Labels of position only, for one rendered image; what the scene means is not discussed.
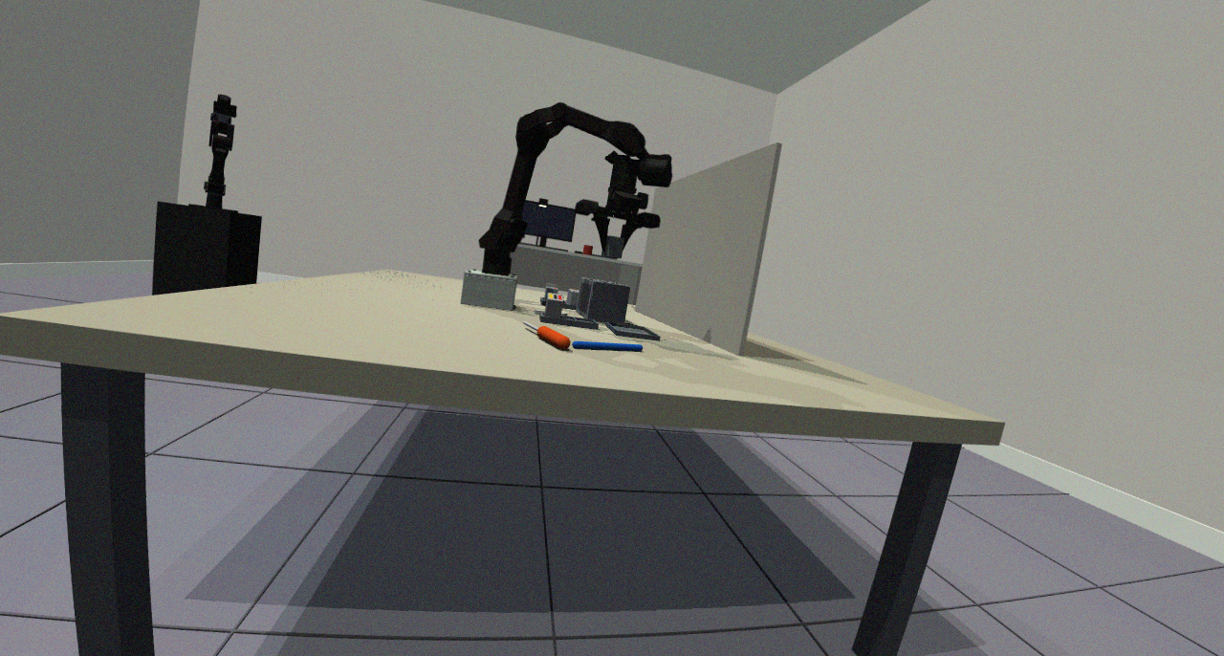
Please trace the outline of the orange-handled screwdriver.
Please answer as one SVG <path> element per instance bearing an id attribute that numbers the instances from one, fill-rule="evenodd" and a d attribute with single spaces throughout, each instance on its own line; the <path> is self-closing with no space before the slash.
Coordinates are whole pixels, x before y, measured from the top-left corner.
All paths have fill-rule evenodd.
<path id="1" fill-rule="evenodd" d="M 563 337 L 561 333 L 550 329 L 548 326 L 539 326 L 537 328 L 537 326 L 526 323 L 526 321 L 523 321 L 523 324 L 530 326 L 530 328 L 536 330 L 537 337 L 540 339 L 545 339 L 545 341 L 548 341 L 550 345 L 554 345 L 554 348 L 562 348 L 562 350 L 567 350 L 567 348 L 570 346 L 570 340 L 567 337 Z"/>

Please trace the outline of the blue rod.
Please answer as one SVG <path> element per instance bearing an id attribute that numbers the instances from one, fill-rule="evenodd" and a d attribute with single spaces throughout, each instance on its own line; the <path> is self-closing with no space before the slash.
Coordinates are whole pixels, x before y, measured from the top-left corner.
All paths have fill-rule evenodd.
<path id="1" fill-rule="evenodd" d="M 643 351 L 643 345 L 624 345 L 607 341 L 573 341 L 573 348 L 600 348 L 600 350 Z"/>

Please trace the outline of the beige board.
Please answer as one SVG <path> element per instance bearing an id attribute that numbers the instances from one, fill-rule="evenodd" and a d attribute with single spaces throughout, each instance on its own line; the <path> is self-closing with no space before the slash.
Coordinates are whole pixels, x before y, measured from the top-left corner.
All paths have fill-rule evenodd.
<path id="1" fill-rule="evenodd" d="M 638 313 L 744 356 L 781 146 L 655 188 Z"/>

